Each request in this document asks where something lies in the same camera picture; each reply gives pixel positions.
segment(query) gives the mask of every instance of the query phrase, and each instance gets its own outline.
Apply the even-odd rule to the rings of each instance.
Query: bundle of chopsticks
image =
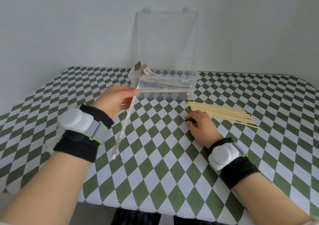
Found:
[[[259,128],[251,118],[251,115],[248,114],[244,109],[197,102],[187,102],[185,106],[189,106],[192,111],[200,110],[202,112],[207,112],[209,116],[214,118],[220,118],[233,123],[243,124],[253,128]]]

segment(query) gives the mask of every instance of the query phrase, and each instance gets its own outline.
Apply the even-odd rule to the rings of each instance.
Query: forearm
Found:
[[[256,225],[301,225],[311,217],[262,174],[254,173],[235,187]]]
[[[69,224],[90,164],[55,153],[19,192],[0,220],[17,225]]]

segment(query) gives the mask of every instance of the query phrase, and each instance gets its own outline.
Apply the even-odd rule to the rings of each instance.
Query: checkered tablecloth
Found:
[[[71,67],[11,112],[0,116],[0,191],[16,193],[50,155],[45,141],[56,135],[57,117],[90,105],[101,90],[128,85],[128,69]],[[213,119],[261,172],[298,206],[319,216],[319,93],[288,75],[200,72],[195,101],[241,107],[259,129]],[[100,146],[79,201],[177,214],[229,224],[250,219],[183,120],[185,101],[139,99],[120,155],[110,153],[126,112]]]

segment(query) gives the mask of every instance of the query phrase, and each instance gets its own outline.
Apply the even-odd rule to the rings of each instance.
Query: person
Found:
[[[93,114],[107,128],[111,118],[130,106],[138,90],[129,87],[108,88],[92,106],[82,110]],[[187,121],[194,138],[206,148],[222,140],[215,124],[207,113],[193,111],[185,120],[194,119],[195,126]],[[37,225],[69,224],[86,174],[97,154],[97,146],[75,142],[63,137],[56,145],[56,153],[15,197],[0,217],[1,224]],[[307,215],[281,190],[269,182],[247,157],[238,157],[222,169],[227,182],[231,183],[256,225],[319,224]],[[118,209],[112,224],[158,224],[160,215],[140,211]],[[181,219],[189,224],[217,224],[199,220]]]

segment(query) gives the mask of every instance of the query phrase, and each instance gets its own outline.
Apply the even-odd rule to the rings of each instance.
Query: plastic box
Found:
[[[197,12],[151,11],[138,12],[138,50],[135,62],[146,64],[159,76],[140,76],[139,88],[192,87],[198,80],[194,59],[197,35]],[[134,83],[133,69],[129,73]],[[140,92],[139,98],[191,100],[189,93]]]

